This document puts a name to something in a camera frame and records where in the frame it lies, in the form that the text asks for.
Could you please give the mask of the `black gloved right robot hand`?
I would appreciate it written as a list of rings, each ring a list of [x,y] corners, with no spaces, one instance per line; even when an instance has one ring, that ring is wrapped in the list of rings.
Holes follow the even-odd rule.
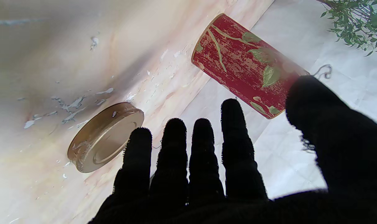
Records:
[[[313,76],[293,83],[286,116],[316,153],[327,190],[270,200],[242,108],[230,98],[221,105],[225,189],[210,121],[196,120],[187,157],[186,126],[170,119],[152,180],[150,130],[131,132],[113,192],[90,224],[377,224],[377,123]]]

